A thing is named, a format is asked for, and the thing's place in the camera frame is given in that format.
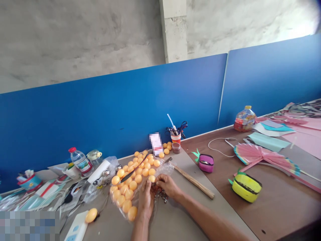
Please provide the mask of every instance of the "white device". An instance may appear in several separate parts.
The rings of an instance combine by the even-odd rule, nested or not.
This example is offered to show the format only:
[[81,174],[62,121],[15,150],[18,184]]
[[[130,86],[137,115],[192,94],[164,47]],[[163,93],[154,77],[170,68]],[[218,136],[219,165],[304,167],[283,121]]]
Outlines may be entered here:
[[71,225],[65,241],[82,241],[88,226],[85,222],[88,211],[79,213],[75,216],[73,224]]

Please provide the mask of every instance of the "teal paper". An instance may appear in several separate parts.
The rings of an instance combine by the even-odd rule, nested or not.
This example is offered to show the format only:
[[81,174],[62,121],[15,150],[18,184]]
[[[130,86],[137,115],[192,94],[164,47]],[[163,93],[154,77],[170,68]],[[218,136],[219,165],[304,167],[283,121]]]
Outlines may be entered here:
[[279,128],[274,128],[274,127],[265,125],[265,124],[263,124],[263,123],[261,123],[261,125],[262,125],[266,130],[269,130],[269,131],[294,131],[293,129],[291,129],[290,127],[288,127],[286,124],[281,124],[281,125],[283,125],[283,127],[279,127]]
[[253,132],[251,135],[248,135],[248,137],[250,137],[255,144],[275,152],[279,152],[281,149],[290,145],[290,142],[282,141],[257,132]]

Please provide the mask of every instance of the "concrete wall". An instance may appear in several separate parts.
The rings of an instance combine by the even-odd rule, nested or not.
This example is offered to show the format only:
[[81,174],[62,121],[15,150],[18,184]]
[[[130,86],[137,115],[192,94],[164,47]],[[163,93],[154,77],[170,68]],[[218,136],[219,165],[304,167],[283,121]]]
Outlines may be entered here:
[[188,58],[314,34],[317,0],[187,0]]
[[0,93],[165,63],[158,0],[2,0]]

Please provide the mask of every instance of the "charging cable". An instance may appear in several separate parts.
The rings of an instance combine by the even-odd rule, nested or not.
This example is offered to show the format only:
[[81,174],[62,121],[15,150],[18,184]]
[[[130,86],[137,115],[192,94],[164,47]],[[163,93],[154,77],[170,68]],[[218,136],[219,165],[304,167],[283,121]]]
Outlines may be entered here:
[[231,147],[233,147],[233,148],[234,148],[234,146],[233,146],[231,143],[229,143],[227,140],[237,140],[237,139],[236,139],[236,138],[233,138],[233,137],[216,138],[216,139],[214,139],[214,140],[211,140],[211,141],[208,143],[208,148],[209,148],[209,149],[214,150],[214,151],[218,151],[219,153],[221,153],[221,154],[223,154],[224,156],[227,156],[227,157],[235,157],[235,155],[234,155],[234,156],[228,156],[228,155],[225,155],[223,152],[221,152],[221,151],[219,151],[219,150],[216,150],[216,149],[213,149],[213,148],[210,147],[210,143],[211,143],[212,141],[215,141],[215,140],[218,140],[218,139],[224,139],[224,140],[226,141],[226,143],[229,144],[229,145],[230,145]]

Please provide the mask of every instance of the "brown table surface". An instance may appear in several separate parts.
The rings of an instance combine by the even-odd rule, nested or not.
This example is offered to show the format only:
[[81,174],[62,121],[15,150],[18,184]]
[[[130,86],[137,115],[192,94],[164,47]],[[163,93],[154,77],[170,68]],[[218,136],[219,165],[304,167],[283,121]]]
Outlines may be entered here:
[[[262,190],[254,203],[248,203],[231,190],[229,179],[240,167],[245,167],[238,157],[226,157],[208,148],[208,143],[216,138],[234,137],[229,140],[233,145],[244,143],[243,138],[252,132],[241,133],[227,127],[181,142],[187,154],[195,159],[192,152],[198,148],[202,154],[214,157],[214,171],[205,173],[217,190],[244,220],[252,232],[261,241],[278,240],[300,230],[319,219],[321,194],[315,192],[284,172],[266,165],[255,165],[247,174],[262,183]],[[223,139],[215,140],[210,145],[228,156],[235,153]],[[279,152],[298,164],[301,170],[321,179],[321,161],[301,148],[290,146]],[[321,183],[301,174],[301,177],[321,188]]]

